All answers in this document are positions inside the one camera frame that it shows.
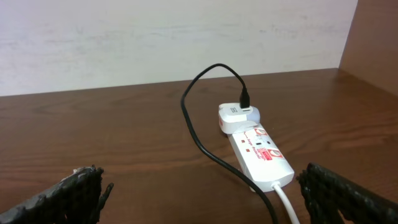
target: extension socket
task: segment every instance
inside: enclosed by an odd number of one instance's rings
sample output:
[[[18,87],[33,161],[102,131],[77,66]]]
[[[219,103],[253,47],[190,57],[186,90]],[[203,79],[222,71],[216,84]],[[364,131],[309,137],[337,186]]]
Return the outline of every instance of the extension socket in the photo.
[[[261,124],[249,131],[229,134],[228,138],[243,174],[263,192],[273,191],[275,184],[283,187],[292,181],[294,170]]]

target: wooden desk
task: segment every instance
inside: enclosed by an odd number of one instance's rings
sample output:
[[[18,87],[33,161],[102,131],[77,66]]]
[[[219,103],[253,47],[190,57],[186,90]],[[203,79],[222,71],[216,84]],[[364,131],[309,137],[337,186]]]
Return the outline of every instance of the wooden desk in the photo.
[[[296,174],[316,162],[398,202],[398,98],[336,69],[244,80]],[[179,106],[187,85],[0,98],[0,211],[96,164],[115,184],[101,223],[270,223],[261,199],[194,145]],[[235,166],[217,107],[240,89],[235,77],[200,80],[187,98],[201,141]],[[284,190],[309,223],[297,181]],[[267,196],[288,223],[276,194]]]

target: power cord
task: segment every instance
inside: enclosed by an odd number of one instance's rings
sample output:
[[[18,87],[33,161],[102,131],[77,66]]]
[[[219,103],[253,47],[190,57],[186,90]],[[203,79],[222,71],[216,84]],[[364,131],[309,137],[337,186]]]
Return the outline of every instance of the power cord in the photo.
[[[287,214],[289,215],[289,218],[290,218],[290,221],[292,222],[292,224],[300,224],[299,218],[297,218],[297,215],[294,212],[292,204],[290,203],[289,199],[287,198],[285,192],[281,189],[279,183],[275,184],[272,188],[276,191],[276,193],[280,197],[282,203],[285,205]]]
[[[224,160],[216,157],[214,154],[209,152],[205,148],[205,146],[200,142],[200,140],[199,140],[199,138],[198,138],[197,134],[195,133],[195,130],[194,130],[193,126],[192,126],[191,119],[189,118],[188,111],[187,111],[187,109],[185,107],[185,97],[187,96],[188,92],[192,88],[193,84],[195,84],[195,82],[198,81],[198,79],[200,77],[202,77],[206,72],[210,71],[211,69],[213,69],[215,67],[223,67],[223,68],[227,69],[228,71],[230,71],[232,74],[234,74],[236,76],[236,78],[238,78],[238,80],[242,83],[242,86],[243,86],[241,97],[240,97],[241,108],[247,108],[247,107],[250,106],[250,97],[249,97],[248,91],[246,89],[246,85],[244,84],[242,78],[234,70],[232,70],[232,68],[229,68],[227,65],[224,65],[222,63],[217,63],[217,64],[214,64],[214,65],[204,69],[204,71],[199,73],[199,75],[197,75],[192,80],[191,84],[189,84],[188,88],[185,90],[184,94],[182,95],[180,104],[181,104],[182,113],[184,114],[184,117],[185,117],[185,122],[187,122],[187,126],[188,126],[188,129],[189,129],[189,132],[190,132],[190,134],[192,136],[193,141],[198,146],[198,148],[201,150],[201,152],[204,153],[204,155],[206,155],[207,157],[209,157],[212,161],[215,161],[216,163],[218,163],[219,165],[221,165],[225,169],[228,169],[230,172],[232,172],[233,174],[238,176],[241,180],[243,180],[243,182],[248,184],[248,186],[250,186],[258,194],[258,196],[260,196],[262,201],[267,205],[267,208],[268,208],[268,211],[269,211],[269,213],[271,215],[273,224],[277,224],[278,223],[278,218],[276,216],[274,207],[272,206],[271,202],[269,201],[267,196],[264,194],[264,192],[255,183],[253,183],[253,181],[251,181],[249,178],[247,178],[242,172],[238,171],[235,167],[229,165]]]

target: black charging cable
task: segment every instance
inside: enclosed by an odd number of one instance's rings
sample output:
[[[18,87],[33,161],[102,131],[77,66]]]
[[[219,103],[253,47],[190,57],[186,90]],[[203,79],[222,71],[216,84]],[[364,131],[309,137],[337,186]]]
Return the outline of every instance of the black charging cable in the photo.
[[[239,170],[237,170],[235,167],[229,165],[227,162],[225,162],[224,160],[216,157],[214,154],[212,154],[211,152],[209,152],[205,146],[200,142],[197,134],[195,133],[195,130],[193,129],[192,126],[192,122],[191,119],[189,118],[188,115],[188,111],[185,107],[185,97],[187,96],[188,92],[190,91],[190,89],[192,88],[193,84],[195,84],[196,81],[198,81],[198,79],[204,75],[206,72],[210,71],[211,69],[215,68],[215,67],[223,67],[225,69],[227,69],[228,71],[230,71],[232,74],[234,74],[236,76],[236,78],[238,78],[238,80],[242,83],[243,89],[242,89],[242,93],[241,93],[241,97],[240,97],[240,105],[241,108],[247,108],[250,106],[250,97],[249,97],[249,93],[248,90],[246,89],[246,85],[244,84],[244,81],[242,80],[242,78],[234,71],[232,70],[232,68],[229,68],[227,65],[224,65],[222,63],[217,63],[214,64],[206,69],[204,69],[204,71],[202,71],[201,73],[199,73],[199,75],[197,75],[191,82],[191,84],[189,84],[188,88],[185,90],[184,94],[181,97],[181,109],[182,109],[182,113],[184,114],[185,117],[185,122],[187,122],[187,126],[189,129],[189,132],[192,136],[193,141],[195,142],[195,144],[199,147],[199,149],[201,150],[202,153],[204,153],[204,155],[206,155],[207,157],[209,157],[212,161],[215,161],[216,163],[218,163],[219,165],[223,166],[225,169],[228,169],[229,171],[231,171],[233,174],[235,174],[236,176],[238,176],[241,180],[243,180],[243,182],[245,182],[246,184],[248,184],[248,186],[250,186],[262,199],[262,201],[264,201],[264,203],[267,205],[268,211],[271,215],[272,218],[272,222],[273,224],[277,224],[278,223],[278,218],[276,216],[274,207],[272,206],[272,204],[270,203],[269,199],[267,198],[267,196],[264,194],[264,192],[253,182],[251,181],[248,177],[246,177],[242,172],[240,172]]]

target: white power strip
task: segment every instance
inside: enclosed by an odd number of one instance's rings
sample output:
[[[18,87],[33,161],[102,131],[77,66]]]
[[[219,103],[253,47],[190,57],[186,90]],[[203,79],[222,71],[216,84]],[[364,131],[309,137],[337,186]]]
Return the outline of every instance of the white power strip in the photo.
[[[261,124],[228,138],[243,174],[263,192],[273,191],[275,184],[283,187],[292,181],[294,170]]]
[[[292,223],[300,223],[281,189],[292,181],[294,170],[261,126],[259,110],[253,106],[240,108],[238,103],[223,103],[218,107],[218,117],[220,128],[228,135],[243,174],[263,192],[275,190]]]

